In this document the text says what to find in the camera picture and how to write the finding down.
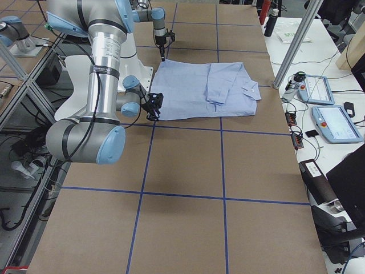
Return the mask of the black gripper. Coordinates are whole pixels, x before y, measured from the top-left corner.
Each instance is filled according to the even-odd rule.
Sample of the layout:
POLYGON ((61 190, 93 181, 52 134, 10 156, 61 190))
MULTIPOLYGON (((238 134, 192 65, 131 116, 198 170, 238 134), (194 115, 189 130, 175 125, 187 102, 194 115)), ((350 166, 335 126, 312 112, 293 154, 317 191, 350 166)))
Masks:
POLYGON ((147 119, 158 122, 160 119, 159 109, 162 107, 164 96, 162 93, 149 93, 148 100, 142 105, 142 108, 147 112, 147 119))
POLYGON ((155 45, 159 48, 161 61, 165 62, 165 48, 167 39, 170 39, 168 45, 175 41, 175 33, 168 29, 155 29, 155 45))

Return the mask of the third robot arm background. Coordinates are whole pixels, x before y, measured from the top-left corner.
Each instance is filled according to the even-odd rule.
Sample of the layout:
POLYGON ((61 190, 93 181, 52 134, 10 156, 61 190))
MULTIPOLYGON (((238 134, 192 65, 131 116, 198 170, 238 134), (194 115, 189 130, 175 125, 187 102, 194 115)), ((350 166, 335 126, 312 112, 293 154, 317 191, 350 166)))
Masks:
POLYGON ((1 18, 1 42, 6 46, 12 46, 16 41, 22 41, 29 37, 21 19, 14 15, 1 18))

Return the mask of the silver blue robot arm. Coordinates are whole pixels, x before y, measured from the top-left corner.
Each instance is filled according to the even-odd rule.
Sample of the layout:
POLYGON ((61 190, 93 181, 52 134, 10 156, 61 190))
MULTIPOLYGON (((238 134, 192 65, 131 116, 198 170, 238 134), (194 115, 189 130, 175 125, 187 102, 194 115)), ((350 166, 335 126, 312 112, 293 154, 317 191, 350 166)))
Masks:
POLYGON ((130 1, 50 1, 47 17, 53 30, 87 37, 92 47, 86 109, 51 126, 48 151, 65 162, 113 164, 123 153, 126 135, 116 116, 122 45, 135 22, 152 22, 163 49, 165 11, 133 10, 130 1))
POLYGON ((153 41, 159 49, 161 61, 165 61, 165 50, 175 41, 175 33, 165 27, 165 10, 152 7, 150 1, 131 1, 134 22, 152 22, 153 41))

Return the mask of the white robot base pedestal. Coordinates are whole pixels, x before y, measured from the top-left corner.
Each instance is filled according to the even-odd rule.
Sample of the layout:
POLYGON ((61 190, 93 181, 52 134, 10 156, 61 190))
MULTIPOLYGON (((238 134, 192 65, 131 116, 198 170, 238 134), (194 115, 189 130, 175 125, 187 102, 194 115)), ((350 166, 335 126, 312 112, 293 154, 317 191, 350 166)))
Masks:
POLYGON ((135 76, 140 81, 140 84, 149 91, 153 67, 144 66, 140 61, 133 33, 128 33, 127 40, 121 45, 119 73, 118 92, 125 91, 123 80, 130 75, 135 76))

